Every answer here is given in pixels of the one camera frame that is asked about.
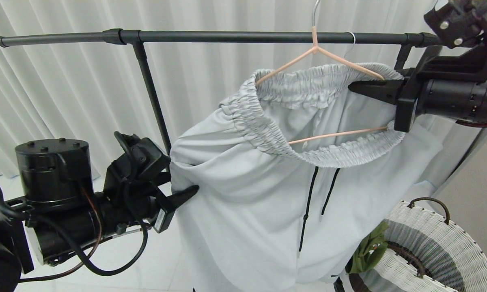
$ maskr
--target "white curtain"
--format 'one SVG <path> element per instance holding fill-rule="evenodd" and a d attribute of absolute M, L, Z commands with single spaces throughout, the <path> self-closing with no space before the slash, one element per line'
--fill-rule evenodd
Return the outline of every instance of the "white curtain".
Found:
<path fill-rule="evenodd" d="M 315 0 L 22 0 L 0 1 L 0 35 L 99 32 L 109 28 L 191 31 L 310 31 Z M 422 15 L 436 0 L 323 0 L 321 32 L 428 32 Z M 277 68 L 309 44 L 146 43 L 172 141 L 232 94 L 254 70 Z M 397 45 L 323 44 L 353 62 L 393 66 Z M 423 49 L 413 49 L 406 67 Z M 332 62 L 308 57 L 290 70 Z M 478 133 L 432 118 L 446 149 L 423 179 L 450 174 Z M 122 153 L 113 132 L 162 146 L 132 46 L 106 43 L 0 48 L 0 174 L 17 174 L 17 144 L 44 138 L 88 141 L 94 172 Z"/>

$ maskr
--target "clothing rack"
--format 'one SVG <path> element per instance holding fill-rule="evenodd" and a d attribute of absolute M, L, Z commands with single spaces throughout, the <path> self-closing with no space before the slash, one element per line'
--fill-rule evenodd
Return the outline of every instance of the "clothing rack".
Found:
<path fill-rule="evenodd" d="M 402 69 L 412 47 L 442 45 L 440 39 L 429 33 L 352 33 L 318 32 L 320 44 L 378 44 L 401 45 L 394 69 Z M 0 46 L 64 44 L 64 43 L 99 43 L 115 45 L 130 44 L 141 68 L 151 106 L 153 108 L 164 147 L 169 154 L 171 140 L 162 114 L 157 91 L 151 77 L 144 43 L 310 43 L 310 32 L 240 32 L 240 31 L 141 31 L 112 28 L 103 32 L 63 33 L 28 36 L 0 36 Z"/>

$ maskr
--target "basket handle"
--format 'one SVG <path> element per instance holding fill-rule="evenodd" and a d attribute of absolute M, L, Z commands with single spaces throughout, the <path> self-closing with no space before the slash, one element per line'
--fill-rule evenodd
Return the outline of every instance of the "basket handle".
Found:
<path fill-rule="evenodd" d="M 402 255 L 403 258 L 405 258 L 406 260 L 410 260 L 412 263 L 414 263 L 414 266 L 416 266 L 415 268 L 416 268 L 417 277 L 419 278 L 424 277 L 424 275 L 426 274 L 426 268 L 424 267 L 424 264 L 422 264 L 422 261 L 420 261 L 418 257 L 408 252 L 407 250 L 403 249 L 402 247 L 398 247 L 397 245 L 394 245 L 390 242 L 388 242 L 388 248 Z"/>
<path fill-rule="evenodd" d="M 451 216 L 449 215 L 449 210 L 447 209 L 446 204 L 444 204 L 442 201 L 440 201 L 440 200 L 438 200 L 436 198 L 430 198 L 430 197 L 416 198 L 416 199 L 414 199 L 413 201 L 411 201 L 409 203 L 408 207 L 409 208 L 413 208 L 415 206 L 415 202 L 417 202 L 417 201 L 425 201 L 425 200 L 439 203 L 444 208 L 444 211 L 446 212 L 446 220 L 444 220 L 444 223 L 447 224 L 447 225 L 449 225 L 449 220 L 451 218 Z"/>

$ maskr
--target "robotic arm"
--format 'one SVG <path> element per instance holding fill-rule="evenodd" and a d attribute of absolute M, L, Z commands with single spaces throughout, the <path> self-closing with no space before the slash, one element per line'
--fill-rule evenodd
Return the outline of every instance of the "robotic arm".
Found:
<path fill-rule="evenodd" d="M 428 47 L 415 68 L 399 70 L 404 79 L 354 82 L 349 89 L 396 105 L 398 131 L 410 131 L 415 117 L 426 113 L 487 127 L 487 0 L 449 0 L 424 20 L 444 45 L 471 49 L 442 57 L 441 46 Z M 141 255 L 148 229 L 167 229 L 175 210 L 197 193 L 194 185 L 166 197 L 158 187 L 171 180 L 162 172 L 170 158 L 147 138 L 115 136 L 125 153 L 108 168 L 103 192 L 95 194 L 86 142 L 60 138 L 16 147 L 25 196 L 4 202 L 0 190 L 0 291 L 13 291 L 19 281 L 57 279 L 83 265 L 102 276 L 121 273 Z M 78 256 L 82 264 L 59 275 L 19 279 L 34 269 L 24 222 L 40 262 L 55 266 Z M 94 266 L 89 257 L 95 248 L 134 225 L 143 232 L 137 255 L 117 270 Z"/>

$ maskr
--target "white label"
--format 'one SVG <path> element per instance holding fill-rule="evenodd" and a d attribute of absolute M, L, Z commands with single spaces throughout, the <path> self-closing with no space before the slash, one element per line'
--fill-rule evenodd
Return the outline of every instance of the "white label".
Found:
<path fill-rule="evenodd" d="M 166 213 L 164 212 L 164 210 L 160 209 L 159 210 L 159 214 L 157 215 L 157 220 L 155 221 L 155 227 L 157 228 L 157 230 L 160 232 L 160 229 L 162 228 L 162 222 L 164 222 L 164 215 Z"/>

